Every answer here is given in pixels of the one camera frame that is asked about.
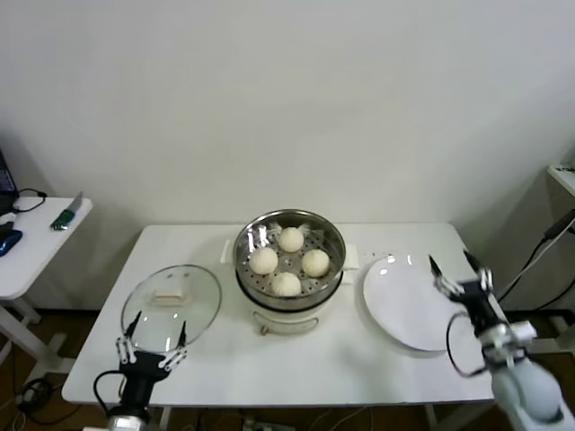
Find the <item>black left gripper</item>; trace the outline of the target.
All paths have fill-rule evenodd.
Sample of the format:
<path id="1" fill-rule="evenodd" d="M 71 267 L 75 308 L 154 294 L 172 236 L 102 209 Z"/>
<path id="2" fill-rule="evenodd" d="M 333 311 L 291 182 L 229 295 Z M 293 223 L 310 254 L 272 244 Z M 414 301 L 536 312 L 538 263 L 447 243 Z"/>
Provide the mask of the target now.
<path id="1" fill-rule="evenodd" d="M 164 356 L 136 352 L 132 341 L 141 312 L 116 340 L 119 361 L 127 363 L 119 367 L 120 373 L 126 378 L 120 398 L 121 405 L 147 406 L 155 385 L 169 376 L 165 369 L 175 369 L 187 356 L 186 321 L 181 325 L 176 347 Z"/>

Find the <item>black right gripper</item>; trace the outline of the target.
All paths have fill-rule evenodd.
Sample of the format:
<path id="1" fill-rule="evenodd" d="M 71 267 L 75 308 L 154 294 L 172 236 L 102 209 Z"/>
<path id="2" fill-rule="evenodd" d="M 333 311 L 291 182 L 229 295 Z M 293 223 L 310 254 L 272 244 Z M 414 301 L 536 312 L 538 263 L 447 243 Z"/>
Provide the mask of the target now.
<path id="1" fill-rule="evenodd" d="M 437 262 L 430 256 L 429 264 L 434 277 L 434 286 L 442 295 L 452 302 L 460 303 L 466 309 L 475 332 L 485 332 L 503 323 L 503 319 L 496 313 L 489 300 L 493 288 L 492 272 L 470 251 L 465 252 L 465 258 L 479 280 L 466 281 L 459 285 L 446 278 Z"/>

